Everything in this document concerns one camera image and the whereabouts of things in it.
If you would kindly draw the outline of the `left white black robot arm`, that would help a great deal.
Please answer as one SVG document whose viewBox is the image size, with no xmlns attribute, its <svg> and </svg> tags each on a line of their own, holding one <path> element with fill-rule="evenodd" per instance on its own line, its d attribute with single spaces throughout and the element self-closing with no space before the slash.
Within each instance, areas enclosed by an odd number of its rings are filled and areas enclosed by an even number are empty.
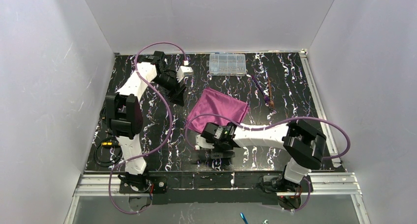
<svg viewBox="0 0 417 224">
<path fill-rule="evenodd" d="M 140 99 L 147 87 L 157 91 L 151 82 L 155 82 L 166 90 L 165 97 L 157 92 L 165 104 L 169 117 L 168 133 L 160 145 L 163 147 L 173 133 L 173 116 L 169 103 L 184 106 L 186 86 L 181 81 L 188 67 L 181 66 L 176 77 L 171 76 L 162 51 L 155 51 L 152 55 L 137 54 L 134 66 L 135 71 L 127 82 L 116 93 L 106 95 L 106 119 L 107 127 L 119 142 L 123 154 L 126 174 L 120 178 L 121 181 L 128 185 L 147 187 L 150 180 L 146 173 L 145 154 L 142 153 L 140 145 L 140 132 L 143 126 Z"/>
</svg>

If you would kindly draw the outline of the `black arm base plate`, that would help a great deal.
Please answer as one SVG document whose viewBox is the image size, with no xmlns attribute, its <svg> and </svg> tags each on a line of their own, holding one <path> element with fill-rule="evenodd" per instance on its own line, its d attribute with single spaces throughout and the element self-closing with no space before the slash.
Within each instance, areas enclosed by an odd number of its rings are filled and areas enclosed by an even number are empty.
<svg viewBox="0 0 417 224">
<path fill-rule="evenodd" d="M 126 172 L 118 174 L 124 177 Z M 147 187 L 128 185 L 120 179 L 120 193 L 150 197 L 155 205 L 176 203 L 260 203 L 297 208 L 303 195 L 313 192 L 311 178 L 303 178 L 295 191 L 268 192 L 261 182 L 281 177 L 281 171 L 147 172 Z"/>
</svg>

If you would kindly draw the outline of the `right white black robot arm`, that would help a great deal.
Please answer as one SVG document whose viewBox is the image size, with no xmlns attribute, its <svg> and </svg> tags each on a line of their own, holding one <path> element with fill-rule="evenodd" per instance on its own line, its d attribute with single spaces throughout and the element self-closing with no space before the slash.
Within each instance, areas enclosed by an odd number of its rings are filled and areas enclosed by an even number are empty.
<svg viewBox="0 0 417 224">
<path fill-rule="evenodd" d="M 302 119 L 276 126 L 207 123 L 195 139 L 195 148 L 209 150 L 213 159 L 232 158 L 234 148 L 248 146 L 286 150 L 291 159 L 281 177 L 267 178 L 260 183 L 268 192 L 295 191 L 308 173 L 321 167 L 327 140 Z"/>
</svg>

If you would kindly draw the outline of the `purple cloth napkin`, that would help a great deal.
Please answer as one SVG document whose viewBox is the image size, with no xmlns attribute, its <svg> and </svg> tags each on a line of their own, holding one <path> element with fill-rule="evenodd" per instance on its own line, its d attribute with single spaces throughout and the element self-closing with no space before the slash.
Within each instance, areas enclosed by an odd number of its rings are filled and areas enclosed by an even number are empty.
<svg viewBox="0 0 417 224">
<path fill-rule="evenodd" d="M 241 123 L 249 104 L 229 95 L 206 88 L 186 119 L 189 130 L 201 133 L 207 123 L 225 126 L 229 119 Z"/>
</svg>

